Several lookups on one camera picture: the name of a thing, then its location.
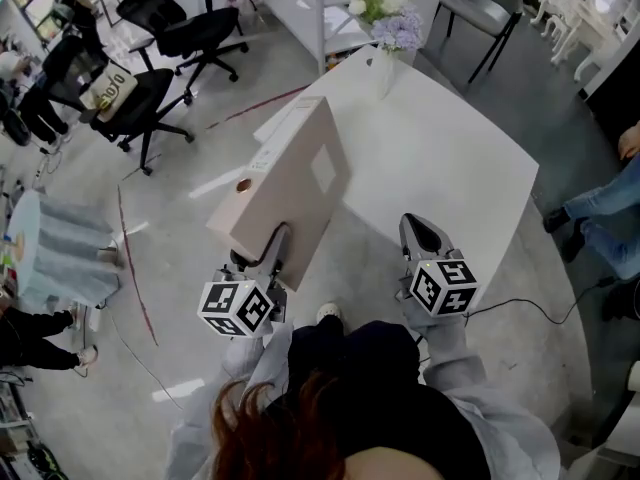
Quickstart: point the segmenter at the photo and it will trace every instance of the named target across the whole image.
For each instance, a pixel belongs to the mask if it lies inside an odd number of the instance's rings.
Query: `label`
[[[311,171],[318,182],[320,190],[322,190],[323,194],[326,194],[336,177],[336,170],[333,168],[333,162],[331,162],[326,144],[322,145],[320,151],[311,162]]]

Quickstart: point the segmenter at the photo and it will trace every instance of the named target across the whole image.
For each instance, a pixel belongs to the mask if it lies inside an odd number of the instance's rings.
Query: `gray floor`
[[[471,105],[518,142],[538,163],[540,170],[533,198],[541,213],[585,190],[606,184],[621,169],[615,151],[577,96],[580,85],[573,71],[586,55],[578,50],[559,68],[549,62],[551,44],[540,37],[541,28],[529,24],[525,15],[491,73],[486,68],[472,85],[466,81],[490,47],[493,39],[456,19],[446,39],[449,14],[436,18],[423,58],[415,66],[427,74],[434,68]],[[584,73],[583,84],[594,69]],[[621,237],[640,225],[636,210],[601,219]],[[571,230],[559,231],[560,243]],[[593,285],[610,269],[590,251],[583,251],[567,265],[576,294]],[[623,320],[603,323],[600,307],[606,290],[594,291],[579,305],[585,329],[594,387],[594,423],[605,430],[616,408],[625,398],[625,380],[630,364],[640,356],[640,322]]]
[[[132,62],[126,51],[139,34],[124,25],[102,39],[108,40],[109,51],[119,61]],[[152,59],[178,62],[157,54]],[[157,133],[150,151],[150,157],[155,156],[150,178],[134,172],[139,140],[125,154],[84,126],[74,129],[70,142],[63,145],[60,167],[44,175],[52,197],[88,205],[104,215],[122,250],[119,186],[131,259],[159,342],[154,345],[145,327],[126,268],[121,289],[101,313],[99,331],[88,333],[88,342],[100,350],[89,377],[29,370],[35,382],[23,390],[25,403],[69,478],[160,478],[170,429],[180,419],[180,409],[121,343],[114,321],[178,404],[220,368],[227,340],[203,326],[195,312],[203,283],[228,261],[228,249],[205,224],[227,190],[221,180],[257,150],[253,131],[288,100],[223,121],[312,82],[316,69],[313,58],[286,31],[255,42],[246,55],[233,52],[225,60],[236,67],[240,80],[232,84],[219,69],[206,68],[193,106],[180,106],[166,118],[192,130],[196,141],[186,144],[180,137]],[[141,69],[139,64],[128,67]],[[172,90],[180,92],[185,78],[174,80]],[[211,128],[215,122],[221,124]],[[39,159],[36,148],[21,148],[10,174],[21,175],[30,185]],[[124,252],[122,256],[126,265]],[[290,296],[288,317],[296,326],[312,323],[320,304],[337,300],[352,328],[373,319],[402,321],[393,294],[403,272],[397,246],[341,207],[300,289]],[[540,301],[555,318],[574,298],[531,200],[480,304],[485,307],[514,295]],[[586,342],[577,312],[566,325],[555,327],[534,308],[512,304],[473,318],[467,336],[483,357],[490,382],[547,424],[558,420],[572,402],[590,399]],[[54,339],[75,350],[82,342],[81,334],[71,331]],[[426,357],[424,342],[421,353]]]

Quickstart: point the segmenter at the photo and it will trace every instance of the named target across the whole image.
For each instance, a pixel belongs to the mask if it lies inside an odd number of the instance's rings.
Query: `white flower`
[[[351,0],[349,4],[349,12],[356,16],[359,16],[363,12],[367,10],[367,4],[364,3],[364,0]]]
[[[405,5],[407,0],[382,0],[382,10],[387,14],[395,14]]]

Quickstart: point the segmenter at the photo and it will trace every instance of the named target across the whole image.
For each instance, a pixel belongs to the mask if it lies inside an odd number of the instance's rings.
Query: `white sneaker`
[[[342,321],[342,313],[340,312],[340,308],[337,306],[337,304],[335,304],[334,302],[327,302],[326,304],[320,306],[320,309],[316,314],[316,324],[319,324],[325,316],[329,315],[337,316],[340,321]]]
[[[98,360],[98,347],[92,345],[82,349],[78,352],[78,359],[80,359],[80,368],[86,368],[95,363]]]

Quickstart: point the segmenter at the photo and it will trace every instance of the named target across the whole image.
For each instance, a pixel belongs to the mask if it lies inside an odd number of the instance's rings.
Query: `hand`
[[[640,151],[640,126],[636,124],[624,132],[618,140],[620,160],[631,158]]]

